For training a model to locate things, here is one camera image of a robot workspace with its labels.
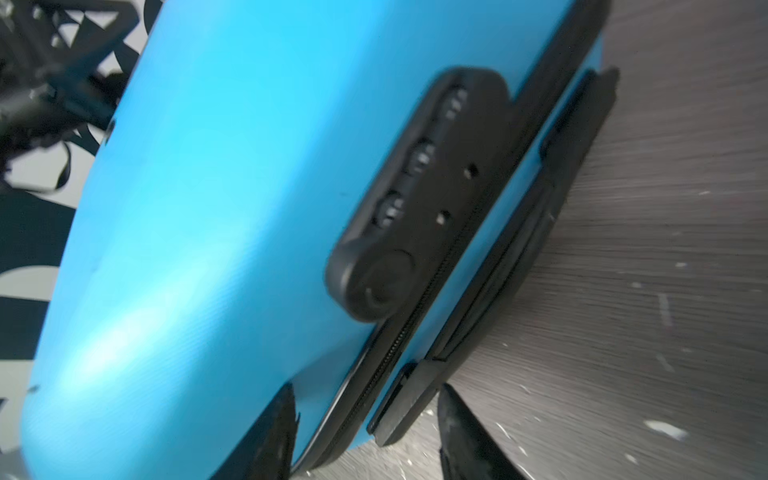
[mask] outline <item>gray wooden surface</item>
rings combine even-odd
[[[768,478],[768,3],[617,0],[605,59],[614,113],[452,382],[536,480]],[[434,425],[312,476],[442,478]]]

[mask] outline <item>blue suitcase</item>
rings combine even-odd
[[[33,477],[248,478],[288,398],[293,472],[402,438],[614,103],[608,9],[167,0],[38,344]]]

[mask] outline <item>suitcase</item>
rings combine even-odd
[[[401,439],[614,103],[609,6],[167,0],[61,262],[32,476],[250,478]]]

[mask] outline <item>shiny blue surface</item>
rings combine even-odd
[[[327,295],[327,257],[424,89],[467,65],[517,91],[568,3],[167,0],[62,260],[22,422],[33,476],[209,478],[289,380],[298,456],[372,331]]]

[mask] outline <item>white scuff mark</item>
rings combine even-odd
[[[496,422],[496,425],[498,425],[498,427],[499,427],[499,428],[502,430],[502,432],[504,432],[504,435],[506,435],[508,439],[512,440],[512,437],[511,437],[511,436],[509,436],[509,434],[507,433],[507,431],[506,431],[506,430],[504,430],[504,427],[502,427],[502,424],[501,424],[501,423],[499,423],[499,422]]]
[[[660,422],[659,420],[646,420],[645,426],[654,432],[663,433],[668,437],[671,437],[678,442],[684,440],[688,436],[688,432],[683,429],[679,429],[674,425],[670,425],[666,422]]]
[[[670,363],[667,361],[667,359],[664,358],[664,355],[661,355],[660,353],[657,353],[656,354],[656,360],[659,361],[659,363],[661,364],[661,366],[664,367],[665,370],[667,370],[668,372],[674,373],[674,368],[672,368],[672,365],[670,365]]]
[[[670,313],[670,300],[666,293],[659,293],[659,312],[661,313],[661,323],[664,326],[672,327],[672,313]]]
[[[536,480],[535,478],[533,478],[533,475],[531,475],[531,473],[525,469],[523,465],[518,465],[518,467],[520,467],[520,469],[523,471],[523,473],[525,473],[528,476],[528,478],[530,478],[531,480]]]

